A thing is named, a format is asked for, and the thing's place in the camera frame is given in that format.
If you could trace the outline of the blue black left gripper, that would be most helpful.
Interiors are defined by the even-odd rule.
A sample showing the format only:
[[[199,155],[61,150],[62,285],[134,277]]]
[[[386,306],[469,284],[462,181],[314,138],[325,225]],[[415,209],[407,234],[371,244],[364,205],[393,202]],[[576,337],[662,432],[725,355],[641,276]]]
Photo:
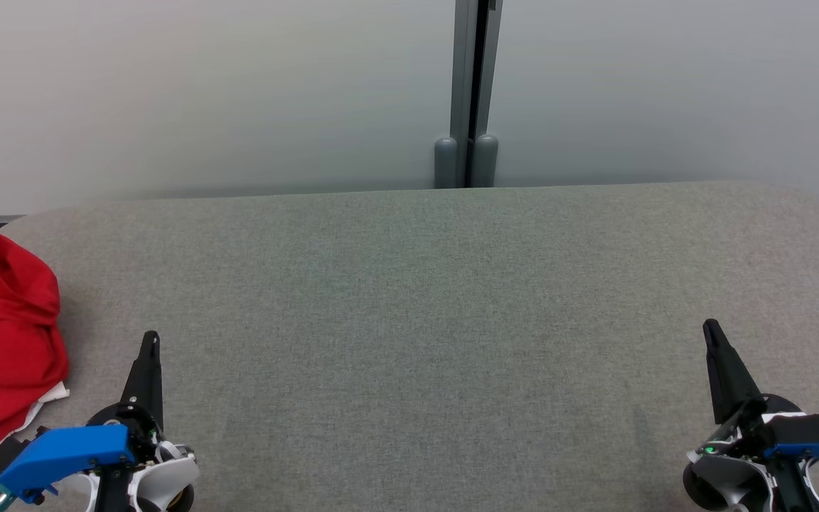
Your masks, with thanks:
[[[0,487],[26,503],[40,505],[55,483],[80,474],[100,480],[95,511],[130,511],[132,474],[156,459],[164,426],[160,336],[147,331],[128,373],[122,402],[102,410],[84,427],[43,428],[32,440],[0,444]]]

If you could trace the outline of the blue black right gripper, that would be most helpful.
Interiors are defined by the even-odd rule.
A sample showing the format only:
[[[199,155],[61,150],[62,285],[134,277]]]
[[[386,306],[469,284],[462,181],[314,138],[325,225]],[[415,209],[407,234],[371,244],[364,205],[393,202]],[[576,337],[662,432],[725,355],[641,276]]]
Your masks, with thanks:
[[[732,416],[741,435],[732,451],[763,469],[769,487],[763,511],[819,511],[809,470],[819,462],[819,412],[769,414],[772,395],[763,396],[721,325],[702,325],[707,374],[716,425]]]

